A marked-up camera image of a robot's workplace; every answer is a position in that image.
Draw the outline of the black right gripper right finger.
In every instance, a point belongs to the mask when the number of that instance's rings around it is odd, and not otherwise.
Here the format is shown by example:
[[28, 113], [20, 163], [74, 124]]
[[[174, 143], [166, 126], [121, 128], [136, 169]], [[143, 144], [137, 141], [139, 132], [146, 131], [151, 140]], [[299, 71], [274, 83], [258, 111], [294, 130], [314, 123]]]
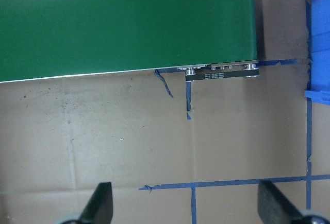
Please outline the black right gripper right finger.
[[301, 212], [271, 181], [258, 183], [257, 212], [265, 224], [306, 223]]

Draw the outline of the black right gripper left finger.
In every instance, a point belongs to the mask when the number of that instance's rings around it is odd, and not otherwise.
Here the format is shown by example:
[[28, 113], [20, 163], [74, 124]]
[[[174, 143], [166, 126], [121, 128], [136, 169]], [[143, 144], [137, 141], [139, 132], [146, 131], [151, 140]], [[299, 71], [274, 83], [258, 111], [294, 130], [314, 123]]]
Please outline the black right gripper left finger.
[[111, 223], [113, 197], [111, 182], [99, 183], [78, 218], [78, 223]]

